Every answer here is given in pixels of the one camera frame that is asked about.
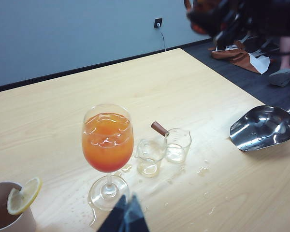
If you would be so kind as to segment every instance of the wall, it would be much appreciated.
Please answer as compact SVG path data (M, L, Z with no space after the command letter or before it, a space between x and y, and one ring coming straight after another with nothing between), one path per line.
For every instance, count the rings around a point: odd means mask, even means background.
M0 86L208 38L182 0L0 0Z

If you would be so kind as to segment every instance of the shoe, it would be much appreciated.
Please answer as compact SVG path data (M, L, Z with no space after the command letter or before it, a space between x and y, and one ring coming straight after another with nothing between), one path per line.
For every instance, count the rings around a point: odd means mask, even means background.
M290 81L290 69L281 69L267 77L270 84L284 87Z

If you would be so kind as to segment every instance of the wooden handle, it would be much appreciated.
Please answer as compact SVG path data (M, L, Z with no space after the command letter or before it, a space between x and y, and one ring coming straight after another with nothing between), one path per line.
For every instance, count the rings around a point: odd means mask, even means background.
M162 136L165 136L168 132L162 125L160 125L158 122L153 122L151 124L151 128L154 129L156 132L161 134Z

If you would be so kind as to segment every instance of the wine glass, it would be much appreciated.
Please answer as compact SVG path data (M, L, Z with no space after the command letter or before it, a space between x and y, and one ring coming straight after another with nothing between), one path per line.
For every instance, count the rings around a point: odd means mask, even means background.
M127 110L114 104L92 107L84 117L82 147L87 162L107 173L92 185L88 203L110 211L123 194L127 198L129 195L124 179L111 175L128 162L133 152L133 129Z

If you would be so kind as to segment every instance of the glass base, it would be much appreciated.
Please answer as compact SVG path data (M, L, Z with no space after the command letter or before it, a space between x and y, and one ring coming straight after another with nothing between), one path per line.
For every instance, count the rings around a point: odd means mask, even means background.
M129 188L123 178L112 175L112 184L107 184L107 177L97 180L88 194L88 204L104 211L111 211L120 197L125 194L129 198Z

